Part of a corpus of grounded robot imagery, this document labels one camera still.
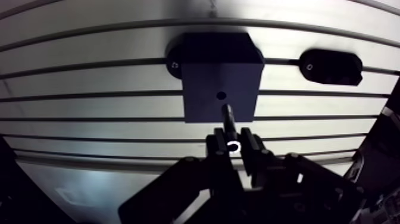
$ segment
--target slotted metal panel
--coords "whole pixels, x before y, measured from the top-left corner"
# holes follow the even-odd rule
[[[221,126],[184,123],[181,81],[164,65],[168,43],[184,32],[242,31],[265,69],[255,121],[237,127],[277,155],[300,153],[343,175],[398,81],[399,8],[392,0],[0,2],[0,133],[73,219],[117,223],[122,201],[178,158],[205,157],[205,136]],[[310,48],[357,54],[362,82],[305,80],[295,64]]]

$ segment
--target metal surface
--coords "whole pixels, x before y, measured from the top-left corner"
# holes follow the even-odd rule
[[[319,151],[321,163],[342,174],[348,168],[340,162],[353,152],[334,151],[358,148],[376,119],[351,116],[379,114],[398,80],[400,18],[334,0],[216,1],[209,18],[212,4],[68,0],[0,20],[0,133],[28,150],[18,152],[20,166],[76,220],[118,223],[117,204],[172,163],[158,159],[204,155],[203,138],[216,125],[180,120],[182,86],[162,65],[167,44],[187,31],[249,32],[268,69],[259,120],[243,125],[276,154]],[[311,47],[356,53],[367,66],[364,80],[306,82],[294,65]]]

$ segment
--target screw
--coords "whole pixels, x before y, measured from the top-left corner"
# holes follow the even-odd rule
[[[311,69],[313,69],[313,65],[312,65],[312,64],[308,64],[307,67],[306,67],[306,69],[307,69],[308,71],[310,71]]]
[[[305,212],[305,205],[303,203],[295,203],[293,206],[296,211]]]
[[[174,61],[174,62],[172,62],[171,67],[172,67],[173,69],[177,69],[177,68],[179,68],[179,64],[176,63],[176,62]]]
[[[186,160],[187,162],[193,162],[193,161],[195,161],[195,159],[194,159],[193,157],[186,157],[185,160]]]
[[[298,158],[299,157],[299,155],[297,153],[290,153],[290,156],[293,157],[293,158]]]
[[[364,188],[358,186],[358,187],[357,187],[357,191],[360,192],[360,193],[364,193]]]

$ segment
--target hole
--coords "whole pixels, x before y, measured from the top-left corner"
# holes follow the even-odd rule
[[[223,100],[226,98],[226,93],[225,92],[218,92],[217,93],[217,99]]]
[[[297,183],[301,183],[303,181],[303,174],[299,173],[299,176],[297,176]]]

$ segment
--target white ring marker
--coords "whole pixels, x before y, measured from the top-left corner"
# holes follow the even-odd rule
[[[227,146],[231,146],[231,145],[236,145],[237,146],[237,149],[234,150],[234,151],[229,151],[229,154],[236,154],[236,153],[240,152],[241,149],[242,149],[242,145],[238,141],[230,141],[226,145]]]

